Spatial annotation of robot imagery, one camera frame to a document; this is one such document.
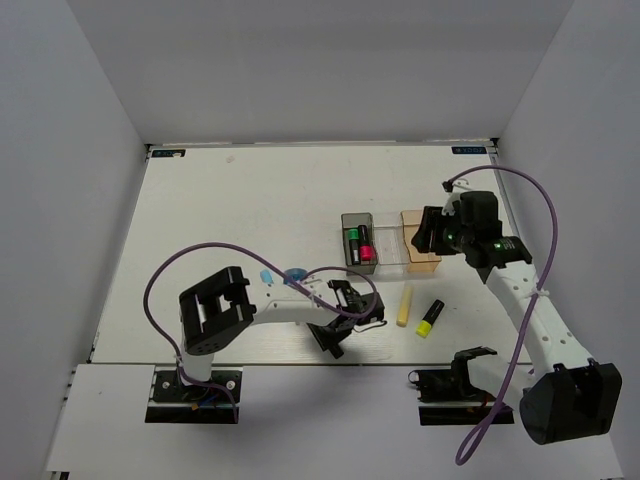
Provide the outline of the pink cap black highlighter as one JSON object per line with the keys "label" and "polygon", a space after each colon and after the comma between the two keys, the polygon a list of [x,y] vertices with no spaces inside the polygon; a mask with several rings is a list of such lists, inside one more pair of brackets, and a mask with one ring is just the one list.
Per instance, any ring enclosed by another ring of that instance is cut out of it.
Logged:
{"label": "pink cap black highlighter", "polygon": [[375,250],[372,245],[369,228],[365,224],[360,224],[358,230],[358,251],[361,262],[370,262],[375,258]]}

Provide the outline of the pale yellow glue stick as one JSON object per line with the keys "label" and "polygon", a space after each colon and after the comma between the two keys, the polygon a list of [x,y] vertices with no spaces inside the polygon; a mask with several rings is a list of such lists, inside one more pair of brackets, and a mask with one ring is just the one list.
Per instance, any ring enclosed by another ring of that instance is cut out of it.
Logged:
{"label": "pale yellow glue stick", "polygon": [[403,288],[401,300],[400,300],[397,315],[396,315],[396,325],[398,327],[404,328],[408,325],[413,291],[414,291],[414,288],[411,284],[406,284]]}

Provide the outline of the green cap black highlighter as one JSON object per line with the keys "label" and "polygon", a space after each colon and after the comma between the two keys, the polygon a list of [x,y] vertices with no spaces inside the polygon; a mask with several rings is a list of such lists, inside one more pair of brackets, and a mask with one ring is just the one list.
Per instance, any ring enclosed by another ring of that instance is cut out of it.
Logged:
{"label": "green cap black highlighter", "polygon": [[347,231],[349,254],[352,265],[360,265],[360,236],[357,228],[352,228]]}

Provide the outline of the blue round jar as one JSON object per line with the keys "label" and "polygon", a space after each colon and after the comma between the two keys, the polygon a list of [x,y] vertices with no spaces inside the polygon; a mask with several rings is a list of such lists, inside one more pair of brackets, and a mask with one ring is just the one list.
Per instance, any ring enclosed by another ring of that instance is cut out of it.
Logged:
{"label": "blue round jar", "polygon": [[308,271],[303,268],[290,268],[284,271],[283,283],[285,285],[300,283],[308,276]]}

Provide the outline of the yellow cap black highlighter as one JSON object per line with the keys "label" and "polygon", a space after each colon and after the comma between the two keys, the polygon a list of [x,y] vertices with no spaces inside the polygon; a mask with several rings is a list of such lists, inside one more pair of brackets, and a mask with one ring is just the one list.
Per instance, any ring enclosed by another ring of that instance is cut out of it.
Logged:
{"label": "yellow cap black highlighter", "polygon": [[430,331],[433,328],[434,323],[439,318],[442,310],[444,309],[445,303],[439,299],[436,299],[432,305],[429,307],[426,314],[423,316],[420,321],[419,326],[416,328],[416,334],[421,338],[426,338]]}

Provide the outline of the light blue glue stick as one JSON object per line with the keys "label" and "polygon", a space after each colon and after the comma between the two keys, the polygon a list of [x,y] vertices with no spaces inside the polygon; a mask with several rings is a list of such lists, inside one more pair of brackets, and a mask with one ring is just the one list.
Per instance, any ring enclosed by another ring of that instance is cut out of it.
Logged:
{"label": "light blue glue stick", "polygon": [[265,284],[273,284],[274,280],[271,275],[271,272],[268,269],[262,270],[260,272],[260,279]]}

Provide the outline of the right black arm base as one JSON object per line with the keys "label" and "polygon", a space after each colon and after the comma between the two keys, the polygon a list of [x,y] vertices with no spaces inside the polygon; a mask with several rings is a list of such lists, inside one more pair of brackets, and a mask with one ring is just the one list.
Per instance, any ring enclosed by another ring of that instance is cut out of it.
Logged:
{"label": "right black arm base", "polygon": [[475,426],[488,416],[495,401],[475,387],[462,393],[450,368],[412,370],[407,379],[418,393],[419,422],[424,427]]}

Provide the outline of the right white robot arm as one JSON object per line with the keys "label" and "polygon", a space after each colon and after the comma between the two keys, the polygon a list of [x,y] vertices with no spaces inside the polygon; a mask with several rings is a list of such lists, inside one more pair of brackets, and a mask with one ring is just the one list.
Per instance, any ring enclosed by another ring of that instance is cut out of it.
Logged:
{"label": "right white robot arm", "polygon": [[539,445],[609,432],[622,376],[614,364],[595,360],[538,287],[530,252],[520,238],[503,233],[493,193],[454,193],[443,207],[425,207],[411,243],[421,253],[463,255],[523,337],[532,363],[531,370],[516,368],[504,387],[509,364],[497,351],[459,351],[446,378],[426,375],[428,401],[487,393],[518,413]]}

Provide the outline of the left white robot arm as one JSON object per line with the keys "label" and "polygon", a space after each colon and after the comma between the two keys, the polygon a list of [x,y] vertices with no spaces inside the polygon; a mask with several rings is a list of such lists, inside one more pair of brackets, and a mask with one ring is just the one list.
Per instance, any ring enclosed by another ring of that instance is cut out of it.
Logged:
{"label": "left white robot arm", "polygon": [[182,292],[180,391],[191,399],[205,396],[214,355],[252,326],[304,324],[321,350],[340,358],[340,343],[356,328],[383,321],[385,306],[377,291],[361,294],[345,279],[326,278],[327,270],[252,284],[240,267],[232,266]]}

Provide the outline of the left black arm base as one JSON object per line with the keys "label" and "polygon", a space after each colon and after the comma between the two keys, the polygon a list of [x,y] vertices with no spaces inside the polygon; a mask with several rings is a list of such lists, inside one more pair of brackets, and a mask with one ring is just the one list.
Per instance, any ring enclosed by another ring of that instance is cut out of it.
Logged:
{"label": "left black arm base", "polygon": [[[212,381],[232,394],[240,412],[241,370],[213,370]],[[227,395],[214,388],[186,385],[175,369],[156,369],[145,413],[147,424],[233,425],[235,412]]]}

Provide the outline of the clear transparent bin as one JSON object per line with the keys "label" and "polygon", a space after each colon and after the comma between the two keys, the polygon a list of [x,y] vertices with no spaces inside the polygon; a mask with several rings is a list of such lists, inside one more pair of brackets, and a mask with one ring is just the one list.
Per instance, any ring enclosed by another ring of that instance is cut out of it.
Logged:
{"label": "clear transparent bin", "polygon": [[375,276],[381,280],[403,280],[409,257],[399,212],[373,214],[373,244],[377,258]]}

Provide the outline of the dark grey transparent bin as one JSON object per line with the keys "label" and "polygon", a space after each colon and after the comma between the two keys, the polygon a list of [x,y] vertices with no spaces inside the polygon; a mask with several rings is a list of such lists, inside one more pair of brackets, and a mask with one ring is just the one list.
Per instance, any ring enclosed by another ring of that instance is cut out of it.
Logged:
{"label": "dark grey transparent bin", "polygon": [[373,227],[371,213],[343,213],[341,215],[341,238],[345,265],[348,269],[363,275],[373,275],[378,265]]}

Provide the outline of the right blue table label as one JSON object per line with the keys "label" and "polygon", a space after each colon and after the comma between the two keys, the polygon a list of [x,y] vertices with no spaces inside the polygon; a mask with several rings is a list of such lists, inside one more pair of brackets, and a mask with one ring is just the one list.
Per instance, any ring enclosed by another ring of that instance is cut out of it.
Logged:
{"label": "right blue table label", "polygon": [[486,155],[487,150],[484,146],[452,146],[454,155]]}

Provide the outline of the blue table label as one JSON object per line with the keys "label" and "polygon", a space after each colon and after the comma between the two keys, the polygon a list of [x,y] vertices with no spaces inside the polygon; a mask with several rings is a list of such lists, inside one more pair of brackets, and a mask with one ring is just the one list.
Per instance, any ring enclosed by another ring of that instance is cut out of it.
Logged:
{"label": "blue table label", "polygon": [[454,155],[486,155],[487,150],[484,146],[452,146]]}
{"label": "blue table label", "polygon": [[185,149],[154,149],[152,158],[182,158],[186,155]]}

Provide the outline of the left blue table label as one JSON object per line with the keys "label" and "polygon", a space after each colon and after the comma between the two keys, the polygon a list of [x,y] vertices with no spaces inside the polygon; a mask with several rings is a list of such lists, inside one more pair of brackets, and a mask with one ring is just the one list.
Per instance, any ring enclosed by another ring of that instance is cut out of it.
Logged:
{"label": "left blue table label", "polygon": [[154,149],[152,158],[182,158],[186,155],[185,149]]}

